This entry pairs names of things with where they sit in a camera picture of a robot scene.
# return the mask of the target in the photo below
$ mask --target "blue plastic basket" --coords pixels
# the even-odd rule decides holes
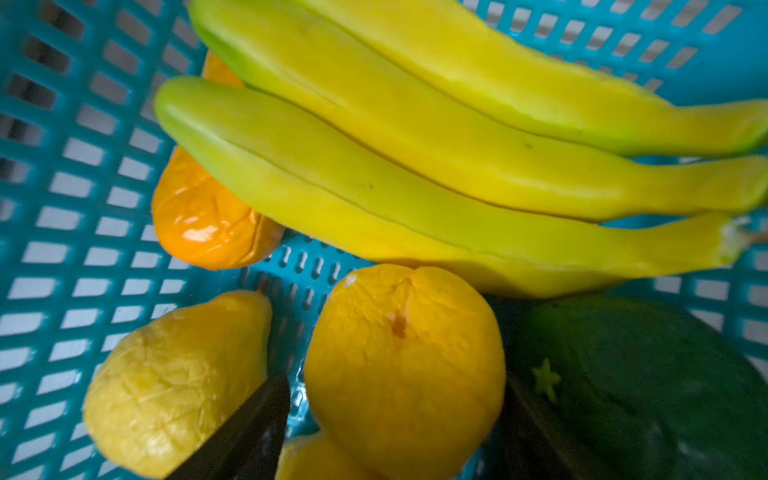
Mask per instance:
[[[464,3],[526,45],[676,104],[768,97],[761,0]],[[262,263],[220,273],[162,250],[150,202],[174,143],[151,98],[165,79],[201,69],[205,48],[187,22],[181,1],[0,0],[2,478],[133,478],[95,451],[81,421],[100,364],[130,331],[173,308],[265,283],[275,307],[270,370],[287,372],[293,387],[290,434],[315,428],[306,347],[330,289],[368,263],[298,233]],[[744,221],[768,230],[764,210]],[[619,291],[685,306],[768,372],[768,248],[729,269]],[[462,477],[481,470],[482,451]]]

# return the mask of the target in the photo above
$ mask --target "dark object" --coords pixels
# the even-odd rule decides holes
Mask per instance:
[[[604,296],[544,303],[521,322],[509,371],[532,392],[546,359],[561,381],[541,404],[623,478],[768,478],[768,386],[688,312]]]
[[[269,378],[166,480],[273,480],[289,410],[288,378]]]
[[[504,476],[509,480],[615,480],[619,478],[562,425],[514,376],[507,382],[500,418]]]

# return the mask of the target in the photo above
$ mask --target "yellow round fruit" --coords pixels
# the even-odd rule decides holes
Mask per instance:
[[[296,437],[283,445],[275,480],[385,480],[349,456],[327,435]]]
[[[170,474],[266,379],[271,318],[263,294],[232,292],[125,337],[85,397],[99,451],[144,477]]]
[[[453,273],[379,265],[333,289],[304,371],[323,431],[391,480],[457,475],[501,413],[496,318]]]

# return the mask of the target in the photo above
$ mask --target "star-shaped sticker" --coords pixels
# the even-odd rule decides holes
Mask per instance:
[[[555,403],[558,401],[558,397],[554,394],[554,386],[560,383],[560,376],[552,372],[549,359],[544,359],[544,363],[540,368],[531,369],[533,376],[536,377],[536,387],[534,392],[536,395],[545,393],[550,402]]]

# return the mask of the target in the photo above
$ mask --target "plastic banana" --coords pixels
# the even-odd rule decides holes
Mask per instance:
[[[621,230],[493,207],[258,91],[175,78],[155,110],[206,170],[275,221],[374,262],[443,267],[484,293],[550,297],[710,269],[749,242],[717,213]]]
[[[526,48],[452,0],[295,1],[467,105],[536,134],[629,157],[727,156],[768,136],[768,100],[676,108]]]
[[[400,166],[501,207],[582,220],[740,214],[768,159],[652,167],[505,126],[284,0],[196,0],[198,35],[251,86],[322,117]]]

